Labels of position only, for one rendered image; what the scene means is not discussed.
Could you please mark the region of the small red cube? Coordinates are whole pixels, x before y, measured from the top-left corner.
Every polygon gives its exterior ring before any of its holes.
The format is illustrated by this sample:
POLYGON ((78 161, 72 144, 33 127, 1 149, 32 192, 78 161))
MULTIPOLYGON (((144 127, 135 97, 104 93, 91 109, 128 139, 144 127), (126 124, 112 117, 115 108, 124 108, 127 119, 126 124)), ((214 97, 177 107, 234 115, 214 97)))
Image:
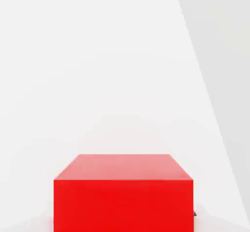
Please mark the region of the small red cube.
POLYGON ((54 179, 54 232, 194 232, 193 179, 170 155, 79 155, 54 179))

